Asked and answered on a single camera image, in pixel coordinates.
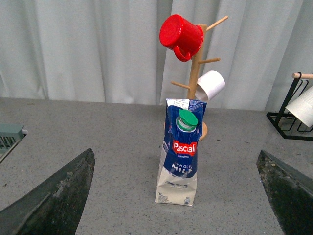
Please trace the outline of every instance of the green screw cap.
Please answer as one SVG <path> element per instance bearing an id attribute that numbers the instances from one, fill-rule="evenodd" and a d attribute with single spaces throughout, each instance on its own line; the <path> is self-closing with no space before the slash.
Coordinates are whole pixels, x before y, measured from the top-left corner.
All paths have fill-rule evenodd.
<path id="1" fill-rule="evenodd" d="M 196 116 L 187 109 L 179 110 L 178 125 L 180 128 L 186 131 L 195 129 L 198 124 Z"/>

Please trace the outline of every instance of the red cup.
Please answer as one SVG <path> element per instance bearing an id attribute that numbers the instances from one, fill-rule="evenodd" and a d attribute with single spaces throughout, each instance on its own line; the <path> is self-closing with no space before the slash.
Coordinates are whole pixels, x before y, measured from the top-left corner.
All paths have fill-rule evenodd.
<path id="1" fill-rule="evenodd" d="M 172 15 L 163 23 L 159 37 L 163 46 L 173 50 L 180 61 L 186 62 L 202 46 L 203 30 L 180 15 Z"/>

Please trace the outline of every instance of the pascual logo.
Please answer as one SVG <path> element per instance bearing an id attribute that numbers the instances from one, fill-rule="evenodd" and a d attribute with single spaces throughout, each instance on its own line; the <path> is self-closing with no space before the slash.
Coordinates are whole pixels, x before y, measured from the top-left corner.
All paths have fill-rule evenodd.
<path id="1" fill-rule="evenodd" d="M 192 142 L 191 144 L 180 143 L 179 141 L 173 141 L 173 151 L 176 154 L 189 154 L 194 156 L 197 151 L 197 142 Z"/>

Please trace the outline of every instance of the vent grille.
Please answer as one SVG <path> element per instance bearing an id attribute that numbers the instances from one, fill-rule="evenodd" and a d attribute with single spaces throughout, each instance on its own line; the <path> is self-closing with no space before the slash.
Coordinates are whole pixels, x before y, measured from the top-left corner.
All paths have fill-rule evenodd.
<path id="1" fill-rule="evenodd" d="M 23 138 L 23 125 L 0 124 L 0 154 L 11 151 Z"/>

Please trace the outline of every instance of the gray countertop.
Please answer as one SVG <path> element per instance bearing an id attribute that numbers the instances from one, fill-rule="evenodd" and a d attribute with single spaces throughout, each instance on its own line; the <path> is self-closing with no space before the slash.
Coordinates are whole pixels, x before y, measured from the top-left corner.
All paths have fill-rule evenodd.
<path id="1" fill-rule="evenodd" d="M 157 204 L 164 119 L 164 106 L 0 98 L 0 122 L 29 132 L 0 164 L 0 210 L 92 148 L 77 235 L 283 234 L 256 161 L 264 149 L 313 177 L 312 142 L 284 140 L 265 112 L 207 109 L 194 205 Z"/>

